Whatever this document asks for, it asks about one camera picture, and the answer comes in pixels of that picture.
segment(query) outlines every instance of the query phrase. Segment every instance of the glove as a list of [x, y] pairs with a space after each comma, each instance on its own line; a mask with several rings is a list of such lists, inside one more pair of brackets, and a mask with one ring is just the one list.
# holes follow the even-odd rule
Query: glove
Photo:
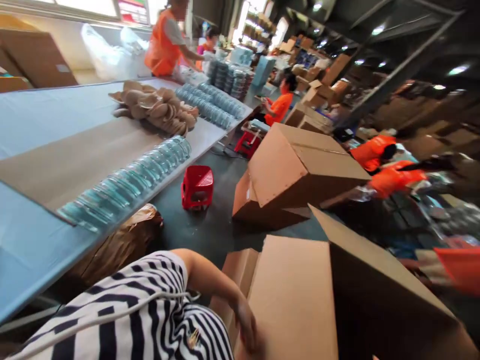
[[203, 53], [203, 57], [205, 58], [205, 61], [211, 62], [216, 59], [215, 54], [213, 52], [205, 51]]

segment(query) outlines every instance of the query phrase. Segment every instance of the red plastic stool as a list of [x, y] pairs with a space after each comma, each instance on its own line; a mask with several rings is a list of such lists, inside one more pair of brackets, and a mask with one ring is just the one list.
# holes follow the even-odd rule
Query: red plastic stool
[[236, 153], [244, 153], [247, 159], [251, 159], [262, 142], [258, 136], [255, 138], [255, 140], [254, 138], [254, 134], [244, 131], [242, 137], [236, 143], [234, 151]]
[[207, 208], [214, 196], [214, 173], [204, 165], [192, 165], [186, 168], [181, 183], [181, 205], [184, 209]]

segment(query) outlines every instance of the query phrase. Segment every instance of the wall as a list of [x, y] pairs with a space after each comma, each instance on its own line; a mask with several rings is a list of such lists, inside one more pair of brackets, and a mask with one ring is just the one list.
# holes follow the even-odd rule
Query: wall
[[[15, 14], [15, 16], [41, 31], [49, 32], [72, 70], [93, 69], [89, 53], [87, 52], [81, 36], [82, 22], [23, 14]], [[94, 29], [110, 45], [121, 45], [121, 27], [103, 27], [95, 25]], [[150, 32], [148, 31], [134, 29], [134, 32], [144, 40], [150, 39]]]

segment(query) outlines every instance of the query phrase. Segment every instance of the plastic bag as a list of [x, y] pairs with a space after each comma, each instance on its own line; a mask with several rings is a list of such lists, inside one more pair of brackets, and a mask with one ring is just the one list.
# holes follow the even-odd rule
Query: plastic bag
[[124, 27], [120, 31], [120, 41], [122, 46], [132, 55], [132, 62], [139, 78], [151, 76], [150, 69], [145, 65], [145, 55], [149, 49], [149, 42], [143, 40], [129, 27]]
[[89, 24], [82, 26], [81, 38], [100, 79], [118, 81], [137, 77], [133, 57], [128, 50], [121, 46], [110, 46]]

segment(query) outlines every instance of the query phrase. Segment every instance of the black and white striped shirt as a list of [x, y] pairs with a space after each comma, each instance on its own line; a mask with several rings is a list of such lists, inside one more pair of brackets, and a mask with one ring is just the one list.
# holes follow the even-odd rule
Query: black and white striped shirt
[[[157, 292], [186, 291], [184, 262], [158, 251], [103, 279], [60, 310], [32, 336], [22, 353], [70, 327], [127, 310]], [[93, 325], [33, 359], [233, 359], [222, 320], [186, 297], [157, 297], [139, 310]]]

